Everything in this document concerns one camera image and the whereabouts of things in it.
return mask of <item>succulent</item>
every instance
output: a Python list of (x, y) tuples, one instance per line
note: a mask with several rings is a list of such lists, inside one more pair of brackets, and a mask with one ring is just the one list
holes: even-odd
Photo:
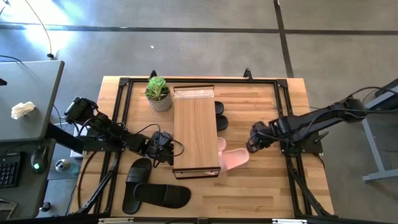
[(152, 77), (149, 80), (145, 95), (153, 101), (163, 100), (170, 93), (163, 77)]

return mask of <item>keyboard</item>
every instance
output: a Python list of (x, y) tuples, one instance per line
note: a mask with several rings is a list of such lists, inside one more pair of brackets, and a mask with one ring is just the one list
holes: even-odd
[(0, 154), (0, 189), (18, 186), (21, 152)]

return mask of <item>potted plant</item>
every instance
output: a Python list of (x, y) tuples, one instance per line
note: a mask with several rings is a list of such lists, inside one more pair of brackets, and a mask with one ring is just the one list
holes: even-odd
[(152, 77), (145, 90), (145, 95), (155, 111), (163, 112), (172, 107), (170, 89), (163, 77)]

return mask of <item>wood grain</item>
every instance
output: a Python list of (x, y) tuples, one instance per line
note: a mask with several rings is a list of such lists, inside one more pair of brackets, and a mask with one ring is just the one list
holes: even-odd
[[(118, 90), (120, 77), (104, 77), (98, 98), (99, 110), (111, 116)], [(301, 78), (288, 78), (290, 99), (296, 115), (309, 112), (307, 93)], [(188, 83), (169, 83), (174, 86), (189, 85)], [(174, 133), (174, 109), (163, 113), (152, 110), (145, 98), (145, 83), (135, 83), (132, 89), (127, 127), (130, 131), (138, 131), (149, 123), (159, 123), (162, 130)], [(123, 93), (118, 121), (121, 120), (126, 91)], [(274, 89), (266, 84), (215, 84), (215, 100), (224, 103), (224, 115), (229, 119), (229, 126), (218, 133), (226, 139), (227, 150), (244, 147), (249, 137), (249, 130), (254, 122), (268, 122), (277, 118)], [(156, 128), (149, 128), (144, 134), (151, 135)], [(99, 152), (87, 167), (81, 185), (82, 203), (97, 188), (104, 153)], [(122, 211), (125, 181), (131, 164), (139, 156), (124, 152), (118, 172), (118, 181), (112, 208), (113, 217), (128, 216)], [(325, 171), (318, 158), (311, 154), (303, 155), (303, 164), (308, 188), (323, 207), (333, 213)], [(192, 191), (191, 201), (183, 208), (168, 209), (143, 203), (135, 217), (220, 217), (220, 218), (272, 218), (293, 217), (292, 199), (290, 197), (289, 180), (286, 164), (280, 153), (279, 143), (268, 149), (251, 154), (247, 164), (237, 169), (220, 174), (212, 179), (176, 180), (172, 167), (161, 164), (153, 169), (149, 182), (155, 184), (177, 184), (188, 187)], [(299, 187), (298, 200), (304, 211), (303, 198)], [(108, 196), (108, 188), (104, 191), (101, 208), (104, 209)], [(77, 211), (76, 194), (73, 197), (71, 212)]]
[[(214, 87), (176, 88), (174, 95), (174, 138), (185, 148), (174, 157), (174, 169), (219, 167)], [(174, 154), (181, 151), (174, 144)]]

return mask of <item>white pot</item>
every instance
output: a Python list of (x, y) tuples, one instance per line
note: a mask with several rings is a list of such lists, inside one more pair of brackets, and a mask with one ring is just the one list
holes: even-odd
[(149, 101), (149, 104), (152, 107), (152, 109), (154, 109), (157, 112), (167, 111), (173, 105), (172, 96), (170, 95), (170, 93), (167, 94), (166, 98), (164, 98), (163, 100), (154, 101), (154, 100), (148, 99), (148, 101)]

